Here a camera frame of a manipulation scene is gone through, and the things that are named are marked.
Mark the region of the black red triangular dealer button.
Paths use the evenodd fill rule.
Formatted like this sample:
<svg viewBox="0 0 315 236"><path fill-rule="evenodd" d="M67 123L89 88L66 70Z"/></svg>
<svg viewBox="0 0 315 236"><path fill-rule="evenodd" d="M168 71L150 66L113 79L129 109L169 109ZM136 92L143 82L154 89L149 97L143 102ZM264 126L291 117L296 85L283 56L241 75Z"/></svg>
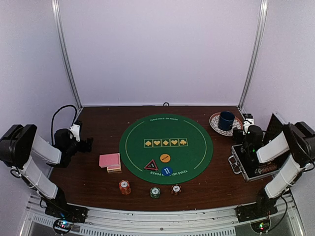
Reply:
<svg viewBox="0 0 315 236"><path fill-rule="evenodd" d="M154 159L152 159L145 167L144 170L149 170L149 171L158 171L158 166L155 162Z"/></svg>

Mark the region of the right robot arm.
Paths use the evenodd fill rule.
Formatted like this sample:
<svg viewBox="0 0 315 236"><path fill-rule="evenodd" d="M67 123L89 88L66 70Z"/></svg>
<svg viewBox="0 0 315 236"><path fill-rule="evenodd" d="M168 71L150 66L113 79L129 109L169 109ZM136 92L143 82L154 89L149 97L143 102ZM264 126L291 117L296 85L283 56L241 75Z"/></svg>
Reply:
<svg viewBox="0 0 315 236"><path fill-rule="evenodd" d="M242 174L246 181L274 174L259 190L255 203L236 207L240 222L277 213L277 200L303 172L315 167L315 131L305 122L284 124L264 142L266 135L259 126L250 125L241 143L231 148L228 162L233 172Z"/></svg>

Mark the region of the blue small blind button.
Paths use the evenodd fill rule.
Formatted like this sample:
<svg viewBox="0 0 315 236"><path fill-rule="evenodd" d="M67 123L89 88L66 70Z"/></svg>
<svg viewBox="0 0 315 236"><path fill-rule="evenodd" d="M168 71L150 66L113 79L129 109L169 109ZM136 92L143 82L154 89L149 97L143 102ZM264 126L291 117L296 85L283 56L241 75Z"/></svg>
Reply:
<svg viewBox="0 0 315 236"><path fill-rule="evenodd" d="M171 176L173 174L173 169L171 167L164 167L161 171L161 173L168 177L168 176Z"/></svg>

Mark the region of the green poker chip stack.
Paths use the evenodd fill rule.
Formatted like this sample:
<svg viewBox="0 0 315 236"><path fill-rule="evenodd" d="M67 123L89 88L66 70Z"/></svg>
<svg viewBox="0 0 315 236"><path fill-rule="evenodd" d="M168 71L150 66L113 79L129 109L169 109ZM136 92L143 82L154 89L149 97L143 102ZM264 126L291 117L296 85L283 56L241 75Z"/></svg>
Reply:
<svg viewBox="0 0 315 236"><path fill-rule="evenodd" d="M154 186L154 187L152 187L150 189L150 196L151 196L151 198L158 199L160 197L160 194L161 194L160 188Z"/></svg>

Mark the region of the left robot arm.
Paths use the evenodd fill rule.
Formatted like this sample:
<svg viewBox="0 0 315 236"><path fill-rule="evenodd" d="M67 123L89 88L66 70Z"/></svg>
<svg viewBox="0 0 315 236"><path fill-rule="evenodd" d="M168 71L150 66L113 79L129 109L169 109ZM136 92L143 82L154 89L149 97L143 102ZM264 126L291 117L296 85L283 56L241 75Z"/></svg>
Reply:
<svg viewBox="0 0 315 236"><path fill-rule="evenodd" d="M41 157L47 165L66 168L72 156L78 152L91 152L93 138L80 138L81 126L72 125L55 133L55 144L46 142L37 132L37 126L13 125L0 139L0 159L11 168L10 173L21 178L28 187L35 190L46 204L47 215L72 222L85 222L87 208L70 205L64 191L51 182L39 169L32 155Z"/></svg>

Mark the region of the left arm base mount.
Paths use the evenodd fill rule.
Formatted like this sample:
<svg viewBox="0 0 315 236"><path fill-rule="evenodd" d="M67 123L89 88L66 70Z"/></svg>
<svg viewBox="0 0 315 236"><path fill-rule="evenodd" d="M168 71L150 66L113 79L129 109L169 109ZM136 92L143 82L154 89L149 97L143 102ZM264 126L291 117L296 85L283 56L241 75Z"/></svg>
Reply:
<svg viewBox="0 0 315 236"><path fill-rule="evenodd" d="M45 214L68 222L85 223L88 209L86 207L69 205L69 210L61 210L56 206L48 206L45 209Z"/></svg>

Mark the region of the brown poker chip stack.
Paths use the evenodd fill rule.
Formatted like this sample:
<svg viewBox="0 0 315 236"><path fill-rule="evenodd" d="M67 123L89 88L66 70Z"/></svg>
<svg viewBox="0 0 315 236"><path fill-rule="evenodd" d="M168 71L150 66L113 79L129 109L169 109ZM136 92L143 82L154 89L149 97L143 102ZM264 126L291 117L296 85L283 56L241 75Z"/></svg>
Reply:
<svg viewBox="0 0 315 236"><path fill-rule="evenodd" d="M181 193L181 191L182 191L182 187L177 184L172 185L171 190L170 190L171 194L174 196L178 196Z"/></svg>

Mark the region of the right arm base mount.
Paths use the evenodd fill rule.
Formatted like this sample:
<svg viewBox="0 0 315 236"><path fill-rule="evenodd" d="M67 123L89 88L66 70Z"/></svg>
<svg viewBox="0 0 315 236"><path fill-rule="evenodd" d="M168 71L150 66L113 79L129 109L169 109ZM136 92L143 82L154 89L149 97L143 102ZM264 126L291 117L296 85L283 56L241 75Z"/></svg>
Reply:
<svg viewBox="0 0 315 236"><path fill-rule="evenodd" d="M252 221L267 217L269 214L276 214L278 209L273 206L270 209L259 210L257 204L238 205L235 208L236 216L239 222Z"/></svg>

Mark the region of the orange big blind button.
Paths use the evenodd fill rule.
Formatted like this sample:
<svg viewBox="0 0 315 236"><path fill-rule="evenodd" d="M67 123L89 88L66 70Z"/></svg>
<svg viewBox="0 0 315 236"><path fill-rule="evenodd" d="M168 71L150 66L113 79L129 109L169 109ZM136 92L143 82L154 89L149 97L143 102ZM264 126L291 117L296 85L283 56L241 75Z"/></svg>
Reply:
<svg viewBox="0 0 315 236"><path fill-rule="evenodd" d="M171 160L171 157L170 157L169 154L162 154L162 155L160 156L160 161L161 161L162 163L168 163L168 162L170 162L170 160Z"/></svg>

